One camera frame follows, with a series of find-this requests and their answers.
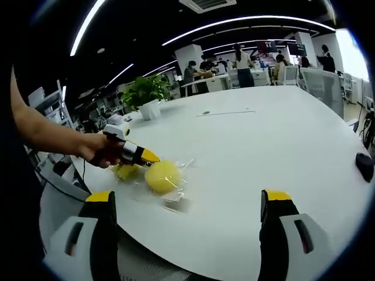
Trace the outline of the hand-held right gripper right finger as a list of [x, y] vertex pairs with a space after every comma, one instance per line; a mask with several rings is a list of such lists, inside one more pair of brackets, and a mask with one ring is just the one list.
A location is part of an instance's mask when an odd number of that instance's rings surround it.
[[326, 231], [285, 192], [261, 191], [258, 280], [319, 280], [332, 261]]

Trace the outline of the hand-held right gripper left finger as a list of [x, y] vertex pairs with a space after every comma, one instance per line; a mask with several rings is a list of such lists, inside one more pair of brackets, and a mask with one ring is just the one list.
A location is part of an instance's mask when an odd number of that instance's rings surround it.
[[87, 197], [50, 239], [43, 264], [57, 280], [118, 280], [115, 192]]

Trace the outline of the person's left hand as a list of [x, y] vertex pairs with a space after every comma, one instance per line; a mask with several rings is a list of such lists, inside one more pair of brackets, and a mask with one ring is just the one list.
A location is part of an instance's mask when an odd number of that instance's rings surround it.
[[119, 164], [123, 142], [109, 140], [103, 134], [81, 133], [77, 139], [78, 156], [96, 167]]

